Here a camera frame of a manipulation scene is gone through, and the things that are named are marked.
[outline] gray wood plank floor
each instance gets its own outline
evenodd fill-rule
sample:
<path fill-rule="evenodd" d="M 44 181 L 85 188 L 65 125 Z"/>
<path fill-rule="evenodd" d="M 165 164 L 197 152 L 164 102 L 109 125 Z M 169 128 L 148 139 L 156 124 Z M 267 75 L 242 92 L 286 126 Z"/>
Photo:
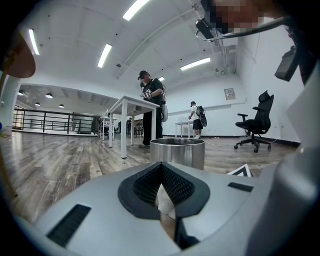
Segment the gray wood plank floor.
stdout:
<path fill-rule="evenodd" d="M 81 186 L 86 181 L 148 163 L 150 149 L 138 148 L 141 138 L 130 146 L 127 138 L 127 159 L 120 154 L 120 136 L 115 137 L 113 148 L 108 141 L 98 138 L 67 137 L 14 132 L 0 138 L 0 145 L 9 178 L 18 192 L 11 207 L 29 222 L 36 219 L 52 204 Z M 271 151 L 261 145 L 259 152 L 246 144 L 234 150 L 239 138 L 208 138 L 205 167 L 208 172 L 227 174 L 244 164 L 258 177 L 261 169 L 278 163 L 293 147 L 273 144 Z"/>

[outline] metal pot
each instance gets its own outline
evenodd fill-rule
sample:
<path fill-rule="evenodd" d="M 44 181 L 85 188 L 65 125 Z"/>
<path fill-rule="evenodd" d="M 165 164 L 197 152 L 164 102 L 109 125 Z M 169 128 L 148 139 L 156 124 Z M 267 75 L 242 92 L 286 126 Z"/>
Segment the metal pot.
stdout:
<path fill-rule="evenodd" d="M 203 170 L 205 145 L 201 139 L 160 138 L 150 142 L 151 162 L 174 162 Z"/>

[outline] white table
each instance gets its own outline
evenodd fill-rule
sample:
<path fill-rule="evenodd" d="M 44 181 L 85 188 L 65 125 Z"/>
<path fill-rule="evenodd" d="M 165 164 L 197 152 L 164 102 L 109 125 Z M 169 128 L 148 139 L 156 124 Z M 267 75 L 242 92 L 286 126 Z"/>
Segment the white table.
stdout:
<path fill-rule="evenodd" d="M 151 139 L 156 139 L 156 113 L 159 105 L 129 96 L 123 96 L 109 109 L 110 118 L 113 119 L 114 114 L 121 115 L 121 157 L 127 158 L 127 116 L 132 117 L 131 121 L 131 145 L 133 145 L 135 116 L 152 112 Z M 110 122 L 109 131 L 113 130 L 113 122 Z M 112 148 L 113 140 L 109 136 L 109 147 Z"/>
<path fill-rule="evenodd" d="M 109 127 L 110 123 L 110 118 L 108 116 L 101 116 L 99 118 L 99 121 L 101 121 L 100 125 L 100 139 L 103 141 L 105 140 L 105 127 Z M 113 130 L 112 130 L 112 140 L 115 140 L 115 126 L 113 125 Z"/>
<path fill-rule="evenodd" d="M 188 126 L 188 139 L 190 139 L 190 125 L 193 125 L 194 122 L 193 121 L 187 121 L 187 122 L 176 122 L 175 123 L 175 137 L 177 136 L 177 127 L 180 126 L 181 127 L 181 137 L 183 135 L 182 133 L 182 126 Z"/>

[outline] white shirt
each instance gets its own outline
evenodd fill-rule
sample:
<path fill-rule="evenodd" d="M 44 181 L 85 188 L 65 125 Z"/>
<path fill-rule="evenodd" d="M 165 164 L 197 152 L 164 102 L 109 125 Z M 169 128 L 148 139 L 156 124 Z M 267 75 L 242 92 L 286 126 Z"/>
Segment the white shirt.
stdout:
<path fill-rule="evenodd" d="M 192 113 L 192 111 L 194 111 L 194 113 L 193 113 L 193 120 L 199 119 L 199 116 L 197 115 L 197 106 L 196 106 L 196 105 L 194 105 L 194 106 L 191 107 L 191 113 Z"/>

